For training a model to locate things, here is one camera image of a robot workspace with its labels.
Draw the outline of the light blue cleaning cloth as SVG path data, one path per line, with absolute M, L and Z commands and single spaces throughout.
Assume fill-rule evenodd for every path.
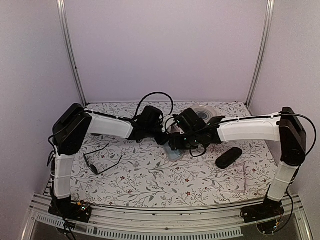
M 184 156 L 180 150 L 171 150 L 170 148 L 166 150 L 166 155 L 169 161 L 177 161 Z

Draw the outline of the pink glasses case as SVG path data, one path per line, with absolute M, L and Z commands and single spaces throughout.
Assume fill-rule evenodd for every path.
M 186 154 L 185 150 L 172 150 L 169 145 L 164 145 L 163 150 L 171 162 L 181 160 Z

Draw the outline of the black round sunglasses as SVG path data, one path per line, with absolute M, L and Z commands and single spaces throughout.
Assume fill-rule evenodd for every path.
M 123 155 L 117 155 L 116 158 L 116 154 L 107 157 L 105 149 L 109 145 L 107 143 L 104 147 L 82 154 L 86 166 L 96 176 L 116 168 L 123 158 Z

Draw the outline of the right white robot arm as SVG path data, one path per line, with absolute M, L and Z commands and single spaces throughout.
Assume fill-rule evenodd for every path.
M 231 118 L 212 117 L 208 122 L 188 108 L 174 116 L 173 124 L 179 132 L 169 134 L 168 145 L 173 150 L 191 152 L 198 147 L 231 141 L 263 140 L 280 142 L 280 163 L 268 188 L 265 202 L 259 206 L 262 218 L 269 218 L 278 210 L 287 188 L 294 181 L 299 167 L 306 159 L 307 134 L 297 115 L 290 107 L 265 116 Z

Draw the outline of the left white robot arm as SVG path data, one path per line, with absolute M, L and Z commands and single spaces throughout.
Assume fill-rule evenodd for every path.
M 72 166 L 86 135 L 107 135 L 135 142 L 153 138 L 163 146 L 169 140 L 169 134 L 163 128 L 163 113 L 153 106 L 128 118 L 88 110 L 74 103 L 54 124 L 48 138 L 53 146 L 51 176 L 53 198 L 57 199 L 55 209 L 63 217 L 70 217 L 75 211 L 69 202 Z

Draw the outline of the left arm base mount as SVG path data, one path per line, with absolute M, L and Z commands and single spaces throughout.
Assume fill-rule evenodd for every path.
M 52 199 L 48 213 L 67 220 L 88 223 L 92 214 L 91 204 L 86 201 L 72 202 L 71 197 Z

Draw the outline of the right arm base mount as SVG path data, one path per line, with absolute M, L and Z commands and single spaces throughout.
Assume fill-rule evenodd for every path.
M 242 207 L 240 216 L 245 223 L 256 223 L 257 230 L 263 235 L 272 235 L 283 221 L 285 210 L 282 202 L 264 200 L 263 203 Z

